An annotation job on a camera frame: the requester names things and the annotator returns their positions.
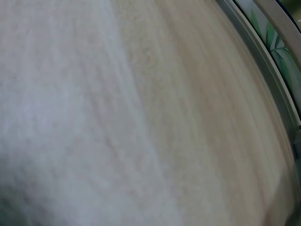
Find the leaf pattern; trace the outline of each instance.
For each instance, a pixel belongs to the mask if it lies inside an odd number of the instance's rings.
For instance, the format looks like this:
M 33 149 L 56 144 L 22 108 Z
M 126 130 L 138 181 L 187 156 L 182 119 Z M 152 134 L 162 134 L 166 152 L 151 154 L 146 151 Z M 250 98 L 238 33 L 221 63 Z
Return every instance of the leaf pattern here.
M 271 45 L 274 40 L 274 35 L 275 35 L 275 29 L 270 24 L 270 22 L 267 22 L 265 44 L 269 50 L 271 49 Z
M 274 45 L 274 48 L 277 48 L 278 45 L 279 45 L 279 42 L 280 42 L 280 36 L 277 35 L 277 38 L 276 38 L 276 41 L 275 41 L 275 45 Z
M 292 87 L 292 78 L 291 78 L 290 71 L 288 70 L 285 60 L 282 58 L 282 56 L 277 51 L 273 52 L 273 56 L 274 56 L 274 59 L 281 71 L 283 80 L 285 81 L 287 86 L 289 88 L 291 88 Z

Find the plant leaf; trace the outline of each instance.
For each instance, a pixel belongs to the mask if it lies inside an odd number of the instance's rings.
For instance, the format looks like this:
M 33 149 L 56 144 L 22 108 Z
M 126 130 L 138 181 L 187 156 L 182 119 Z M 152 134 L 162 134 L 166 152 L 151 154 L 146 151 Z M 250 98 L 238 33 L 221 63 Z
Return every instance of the plant leaf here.
M 254 13 L 253 10 L 251 10 L 251 24 L 253 25 L 255 31 L 257 32 L 257 34 L 258 34 L 260 37 L 262 37 L 261 31 L 260 31 L 260 26 L 259 26 L 259 24 L 258 24 L 256 15 L 255 15 L 255 13 Z
M 290 65 L 292 66 L 293 72 L 295 74 L 295 78 L 297 78 L 299 87 L 301 87 L 301 72 L 299 71 L 299 69 L 298 69 L 298 67 L 297 67 L 297 65 L 295 63 L 294 58 L 292 57 L 290 51 L 287 48 L 283 48 L 281 50 L 285 54 L 285 56 L 287 57 Z
M 268 50 L 270 50 L 272 42 L 274 40 L 275 29 L 271 25 L 270 22 L 267 22 L 266 26 L 266 36 L 265 36 L 265 44 L 267 45 Z
M 279 70 L 281 72 L 283 80 L 285 81 L 289 90 L 292 90 L 292 88 L 293 88 L 292 87 L 292 77 L 291 77 L 290 71 L 288 70 L 285 60 L 282 58 L 282 56 L 277 51 L 274 51 L 273 53 L 274 53 L 273 55 L 277 61 L 277 65 L 279 67 Z
M 274 48 L 277 48 L 278 45 L 279 45 L 279 42 L 280 42 L 280 36 L 277 35 L 277 38 L 276 38 L 276 41 L 275 41 L 275 45 L 274 45 Z

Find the green leaf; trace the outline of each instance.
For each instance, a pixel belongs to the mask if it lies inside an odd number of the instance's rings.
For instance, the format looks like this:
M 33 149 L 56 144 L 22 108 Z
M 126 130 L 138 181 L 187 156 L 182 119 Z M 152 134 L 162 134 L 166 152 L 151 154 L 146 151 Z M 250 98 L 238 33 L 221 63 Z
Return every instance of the green leaf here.
M 277 38 L 276 38 L 276 41 L 275 41 L 275 45 L 274 45 L 274 48 L 277 48 L 278 45 L 279 45 L 279 42 L 280 42 L 280 36 L 277 35 Z
M 288 88 L 290 90 L 292 90 L 292 77 L 291 77 L 290 71 L 288 70 L 285 60 L 282 58 L 282 56 L 277 51 L 275 51 L 273 55 L 276 59 L 277 65 L 279 67 L 279 70 L 281 72 L 281 75 L 282 75 L 286 85 L 288 86 Z
M 251 24 L 253 25 L 254 29 L 256 30 L 257 34 L 262 37 L 260 27 L 256 18 L 256 15 L 253 10 L 251 10 Z
M 287 57 L 288 59 L 288 62 L 290 63 L 290 65 L 292 66 L 293 68 L 293 72 L 295 74 L 295 78 L 297 78 L 297 81 L 298 81 L 298 84 L 299 84 L 299 87 L 301 87 L 301 72 L 299 71 L 296 63 L 295 63 L 295 60 L 293 59 L 290 51 L 287 49 L 287 48 L 283 48 L 281 49 L 281 51 L 285 54 L 285 56 Z
M 267 22 L 265 44 L 268 50 L 270 50 L 271 48 L 272 42 L 274 40 L 274 35 L 275 35 L 275 29 L 273 28 L 270 22 Z

